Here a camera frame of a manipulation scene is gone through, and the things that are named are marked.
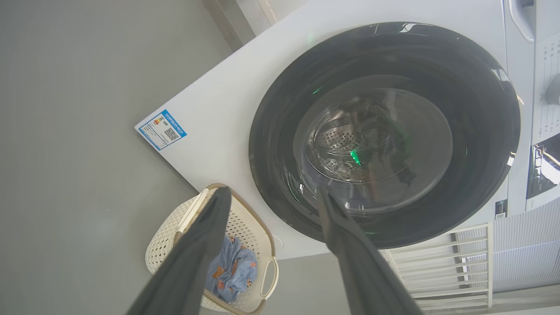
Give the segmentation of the grey corrugated wall panel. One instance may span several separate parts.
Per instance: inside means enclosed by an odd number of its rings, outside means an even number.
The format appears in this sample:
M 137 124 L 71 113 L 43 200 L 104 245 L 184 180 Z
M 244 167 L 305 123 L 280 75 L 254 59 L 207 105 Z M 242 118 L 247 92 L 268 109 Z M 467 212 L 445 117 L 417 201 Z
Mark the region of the grey corrugated wall panel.
M 456 263 L 464 287 L 486 287 L 488 268 L 485 227 L 453 233 L 455 252 L 470 252 Z M 560 198 L 537 209 L 493 222 L 494 293 L 560 284 Z

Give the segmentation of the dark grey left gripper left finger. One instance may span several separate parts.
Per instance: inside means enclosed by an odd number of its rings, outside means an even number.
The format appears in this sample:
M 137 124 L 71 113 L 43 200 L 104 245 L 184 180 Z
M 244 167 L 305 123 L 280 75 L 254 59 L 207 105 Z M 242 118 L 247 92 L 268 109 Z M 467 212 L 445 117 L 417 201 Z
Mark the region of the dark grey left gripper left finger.
M 222 249 L 230 207 L 230 188 L 217 188 L 127 315 L 198 315 L 206 272 Z

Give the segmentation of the white railing frame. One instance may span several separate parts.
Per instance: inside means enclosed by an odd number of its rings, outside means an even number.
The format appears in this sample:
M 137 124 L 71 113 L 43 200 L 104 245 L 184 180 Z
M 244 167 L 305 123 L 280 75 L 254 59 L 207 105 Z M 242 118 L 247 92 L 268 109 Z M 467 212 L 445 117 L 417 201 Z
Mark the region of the white railing frame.
M 493 306 L 493 233 L 480 224 L 381 254 L 425 315 L 486 311 Z

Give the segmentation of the blue energy label sticker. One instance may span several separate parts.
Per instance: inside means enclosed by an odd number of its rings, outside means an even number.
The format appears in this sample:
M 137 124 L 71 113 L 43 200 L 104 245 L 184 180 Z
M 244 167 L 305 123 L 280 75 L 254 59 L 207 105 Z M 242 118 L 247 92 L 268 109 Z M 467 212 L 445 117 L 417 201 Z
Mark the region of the blue energy label sticker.
M 157 151 L 187 136 L 186 131 L 166 109 L 141 123 L 136 130 Z

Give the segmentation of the blue patterned garment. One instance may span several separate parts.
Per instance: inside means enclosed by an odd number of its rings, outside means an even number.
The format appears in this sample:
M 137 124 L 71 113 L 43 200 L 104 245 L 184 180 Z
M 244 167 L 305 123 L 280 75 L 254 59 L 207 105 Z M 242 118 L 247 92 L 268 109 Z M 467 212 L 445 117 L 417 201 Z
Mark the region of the blue patterned garment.
M 208 267 L 205 288 L 226 303 L 236 301 L 257 278 L 258 261 L 239 238 L 225 235 L 220 252 Z

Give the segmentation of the white washing machine dial knob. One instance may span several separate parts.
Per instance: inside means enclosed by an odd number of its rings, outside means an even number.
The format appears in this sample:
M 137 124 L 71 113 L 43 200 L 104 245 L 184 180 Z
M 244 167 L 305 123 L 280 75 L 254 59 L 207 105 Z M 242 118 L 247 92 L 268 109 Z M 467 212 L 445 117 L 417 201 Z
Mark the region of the white washing machine dial knob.
M 544 93 L 544 100 L 550 105 L 560 105 L 560 74 L 551 80 Z

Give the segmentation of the white front-load washing machine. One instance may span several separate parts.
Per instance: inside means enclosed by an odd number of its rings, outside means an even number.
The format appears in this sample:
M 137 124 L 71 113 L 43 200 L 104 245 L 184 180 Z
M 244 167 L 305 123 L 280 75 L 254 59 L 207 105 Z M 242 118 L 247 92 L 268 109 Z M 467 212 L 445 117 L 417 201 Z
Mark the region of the white front-load washing machine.
M 235 191 L 268 227 L 277 259 L 326 253 L 324 240 L 285 223 L 256 187 L 249 138 L 260 102 L 294 60 L 332 36 L 394 21 L 434 25 L 462 34 L 492 55 L 514 86 L 521 118 L 518 149 L 508 159 L 506 179 L 478 212 L 451 231 L 492 221 L 495 203 L 505 199 L 511 217 L 560 197 L 559 185 L 526 197 L 532 145 L 560 133 L 560 105 L 544 100 L 548 84 L 560 74 L 560 0 L 535 0 L 535 10 L 535 43 L 529 44 L 503 0 L 308 0 L 136 127 L 168 110 L 187 136 L 159 154 L 200 191 L 215 183 Z

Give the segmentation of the dark washing machine display panel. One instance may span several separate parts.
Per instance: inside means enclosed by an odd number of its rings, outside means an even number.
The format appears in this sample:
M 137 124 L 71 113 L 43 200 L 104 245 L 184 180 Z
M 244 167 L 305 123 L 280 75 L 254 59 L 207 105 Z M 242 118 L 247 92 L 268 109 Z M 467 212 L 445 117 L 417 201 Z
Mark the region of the dark washing machine display panel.
M 527 199 L 560 185 L 560 133 L 532 145 L 528 171 Z

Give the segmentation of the dark round glass washer door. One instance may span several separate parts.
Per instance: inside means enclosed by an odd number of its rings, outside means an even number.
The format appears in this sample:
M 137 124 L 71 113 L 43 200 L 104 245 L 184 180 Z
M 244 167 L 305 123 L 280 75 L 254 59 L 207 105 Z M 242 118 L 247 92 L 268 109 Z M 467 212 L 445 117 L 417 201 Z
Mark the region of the dark round glass washer door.
M 353 184 L 320 173 L 308 141 L 347 102 L 386 106 L 412 136 L 410 185 L 395 177 Z M 290 64 L 256 111 L 249 162 L 271 210 L 323 241 L 317 191 L 379 249 L 438 237 L 478 212 L 509 172 L 521 128 L 518 98 L 503 67 L 476 42 L 446 28 L 404 21 L 332 36 Z

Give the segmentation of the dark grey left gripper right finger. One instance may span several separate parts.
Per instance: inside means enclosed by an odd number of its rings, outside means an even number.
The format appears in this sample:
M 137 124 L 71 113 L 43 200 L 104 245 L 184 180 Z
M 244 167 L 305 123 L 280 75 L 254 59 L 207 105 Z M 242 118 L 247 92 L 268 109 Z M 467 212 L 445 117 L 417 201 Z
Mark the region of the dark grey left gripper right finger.
M 326 187 L 317 191 L 324 242 L 339 261 L 352 315 L 423 315 L 390 265 Z

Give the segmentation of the cream perforated laundry basket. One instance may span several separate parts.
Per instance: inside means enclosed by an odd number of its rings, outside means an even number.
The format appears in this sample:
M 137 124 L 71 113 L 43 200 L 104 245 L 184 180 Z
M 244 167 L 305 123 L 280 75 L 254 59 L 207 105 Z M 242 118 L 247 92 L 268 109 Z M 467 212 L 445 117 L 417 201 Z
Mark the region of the cream perforated laundry basket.
M 174 244 L 198 217 L 202 207 L 208 203 L 216 189 L 223 186 L 221 183 L 209 185 L 168 215 L 146 249 L 145 263 L 150 273 L 156 273 Z M 254 253 L 257 261 L 256 277 L 252 285 L 240 292 L 232 302 L 226 302 L 209 289 L 204 289 L 201 306 L 234 315 L 260 315 L 278 284 L 279 265 L 275 243 L 268 227 L 256 212 L 235 191 L 231 195 L 225 234 L 238 238 L 241 246 Z

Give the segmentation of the white detergent drawer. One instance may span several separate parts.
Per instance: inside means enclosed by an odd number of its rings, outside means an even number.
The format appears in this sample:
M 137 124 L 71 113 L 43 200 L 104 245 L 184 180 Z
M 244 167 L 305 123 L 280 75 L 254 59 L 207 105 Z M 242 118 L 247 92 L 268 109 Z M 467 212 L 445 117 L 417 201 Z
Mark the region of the white detergent drawer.
M 535 0 L 503 0 L 510 19 L 524 40 L 535 43 L 536 8 Z

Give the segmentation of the stainless steel washing machine drum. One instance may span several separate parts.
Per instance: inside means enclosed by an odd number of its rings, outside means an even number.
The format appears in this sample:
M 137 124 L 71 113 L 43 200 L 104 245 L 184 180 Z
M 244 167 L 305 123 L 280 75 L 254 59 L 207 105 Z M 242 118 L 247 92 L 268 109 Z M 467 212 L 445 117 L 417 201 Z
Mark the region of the stainless steel washing machine drum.
M 311 161 L 322 174 L 353 184 L 395 177 L 410 185 L 412 136 L 390 110 L 369 101 L 347 102 L 319 121 L 308 141 Z

